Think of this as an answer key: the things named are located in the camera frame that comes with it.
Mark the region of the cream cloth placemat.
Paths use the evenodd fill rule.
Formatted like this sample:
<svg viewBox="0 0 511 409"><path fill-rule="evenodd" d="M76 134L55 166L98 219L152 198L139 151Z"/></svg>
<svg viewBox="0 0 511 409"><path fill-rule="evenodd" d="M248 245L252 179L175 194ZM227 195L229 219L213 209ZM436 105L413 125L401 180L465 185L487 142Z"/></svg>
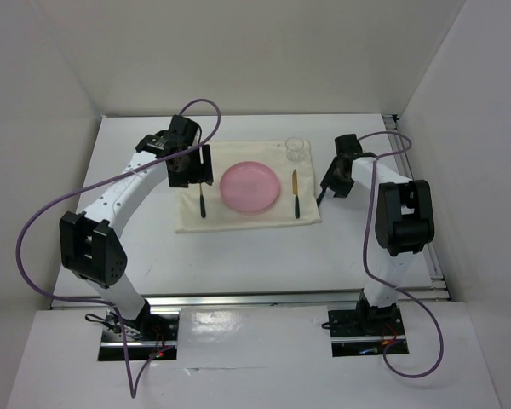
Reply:
<svg viewBox="0 0 511 409"><path fill-rule="evenodd" d="M315 198L315 173L310 142L304 140L304 159L300 163L286 158L285 141L216 141L210 143L215 182L203 187L206 218L200 216L199 185L182 189L176 195L177 233L209 233L258 228L302 226L321 221ZM228 208L221 200L219 184L232 165L255 161L270 167L278 176L281 190L274 204L263 212L241 213ZM301 206L295 218L292 172L297 169Z"/></svg>

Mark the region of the gold fork green handle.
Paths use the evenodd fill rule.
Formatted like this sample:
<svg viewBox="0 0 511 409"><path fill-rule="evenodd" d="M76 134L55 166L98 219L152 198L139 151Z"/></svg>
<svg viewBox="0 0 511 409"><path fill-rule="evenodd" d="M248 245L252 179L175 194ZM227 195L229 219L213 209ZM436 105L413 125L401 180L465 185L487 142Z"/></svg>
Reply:
<svg viewBox="0 0 511 409"><path fill-rule="evenodd" d="M207 216L206 212L206 205L205 205L205 198L204 198L204 189L203 184L199 184L199 209L200 209L200 216L204 219Z"/></svg>

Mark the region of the pink round plate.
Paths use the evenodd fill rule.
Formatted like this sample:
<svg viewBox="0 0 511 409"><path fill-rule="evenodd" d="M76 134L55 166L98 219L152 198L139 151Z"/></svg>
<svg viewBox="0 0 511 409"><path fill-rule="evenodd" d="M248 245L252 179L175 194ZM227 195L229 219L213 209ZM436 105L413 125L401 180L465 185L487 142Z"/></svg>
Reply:
<svg viewBox="0 0 511 409"><path fill-rule="evenodd" d="M223 173L219 184L222 202L241 213L263 212L278 199L280 190L276 173L255 161L232 165Z"/></svg>

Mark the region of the clear plastic cup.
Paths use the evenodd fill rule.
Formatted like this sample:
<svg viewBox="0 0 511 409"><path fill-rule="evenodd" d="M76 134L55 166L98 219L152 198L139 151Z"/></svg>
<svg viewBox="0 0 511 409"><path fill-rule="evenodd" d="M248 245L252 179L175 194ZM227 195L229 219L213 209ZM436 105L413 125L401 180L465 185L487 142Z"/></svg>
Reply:
<svg viewBox="0 0 511 409"><path fill-rule="evenodd" d="M286 158L293 163L300 163L304 159L304 140L299 137L290 137L285 141Z"/></svg>

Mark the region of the gold knife green handle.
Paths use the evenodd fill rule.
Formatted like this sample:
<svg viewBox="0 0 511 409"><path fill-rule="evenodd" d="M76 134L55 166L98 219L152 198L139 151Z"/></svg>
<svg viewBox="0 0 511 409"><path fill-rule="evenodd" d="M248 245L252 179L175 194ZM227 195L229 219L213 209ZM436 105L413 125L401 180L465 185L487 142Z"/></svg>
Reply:
<svg viewBox="0 0 511 409"><path fill-rule="evenodd" d="M301 206L299 200L299 190L298 190L298 174L297 169L294 169L292 172L292 192L295 196L295 218L300 219L301 217Z"/></svg>

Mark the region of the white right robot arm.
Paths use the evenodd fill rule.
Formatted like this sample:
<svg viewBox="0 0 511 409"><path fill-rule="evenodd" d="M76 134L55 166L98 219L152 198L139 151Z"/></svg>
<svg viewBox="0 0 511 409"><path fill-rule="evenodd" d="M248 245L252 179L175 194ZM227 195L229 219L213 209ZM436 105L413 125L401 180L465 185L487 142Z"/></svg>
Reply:
<svg viewBox="0 0 511 409"><path fill-rule="evenodd" d="M336 156L320 183L320 202L327 191L346 198L354 185L370 192L371 221L364 236L364 251L374 238L387 256L377 273L361 291L354 323L364 334L395 321L397 289L402 286L415 255L433 241L434 221L431 189L424 180L412 180L381 164L377 155L365 151L355 134L335 140Z"/></svg>

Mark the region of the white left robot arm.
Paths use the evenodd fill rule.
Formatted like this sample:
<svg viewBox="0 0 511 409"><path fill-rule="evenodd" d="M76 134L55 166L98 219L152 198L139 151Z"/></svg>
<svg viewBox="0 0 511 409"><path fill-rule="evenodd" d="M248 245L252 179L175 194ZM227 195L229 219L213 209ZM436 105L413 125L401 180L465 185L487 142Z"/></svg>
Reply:
<svg viewBox="0 0 511 409"><path fill-rule="evenodd" d="M133 340L156 338L170 325L152 314L126 274L128 257L120 237L129 219L161 182L172 188L214 181L210 147L197 150L201 127L175 115L169 128L140 140L122 174L93 204L80 213L67 212L60 219L60 254L64 268L73 272L112 303L121 319L120 328Z"/></svg>

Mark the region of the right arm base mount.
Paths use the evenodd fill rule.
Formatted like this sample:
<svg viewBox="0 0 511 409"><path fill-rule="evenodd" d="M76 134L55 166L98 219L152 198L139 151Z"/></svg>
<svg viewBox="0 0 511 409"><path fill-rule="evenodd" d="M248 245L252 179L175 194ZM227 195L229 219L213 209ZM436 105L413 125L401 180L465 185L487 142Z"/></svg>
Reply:
<svg viewBox="0 0 511 409"><path fill-rule="evenodd" d="M355 310L329 310L321 328L330 334L333 357L408 354L405 328L400 311L391 318L362 324Z"/></svg>

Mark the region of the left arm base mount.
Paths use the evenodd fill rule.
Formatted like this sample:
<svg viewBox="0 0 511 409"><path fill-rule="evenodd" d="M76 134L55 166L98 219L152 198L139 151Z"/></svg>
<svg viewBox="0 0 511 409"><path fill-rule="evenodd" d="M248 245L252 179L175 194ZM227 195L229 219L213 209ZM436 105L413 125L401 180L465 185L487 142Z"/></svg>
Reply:
<svg viewBox="0 0 511 409"><path fill-rule="evenodd" d="M147 360L152 354L155 360L176 360L177 340L180 324L180 312L171 311L158 314L158 323L150 325L148 332L139 332L129 326L125 327L123 337L117 316L107 312L104 316L88 313L85 320L101 326L99 362L124 361L123 340L126 339L129 359Z"/></svg>

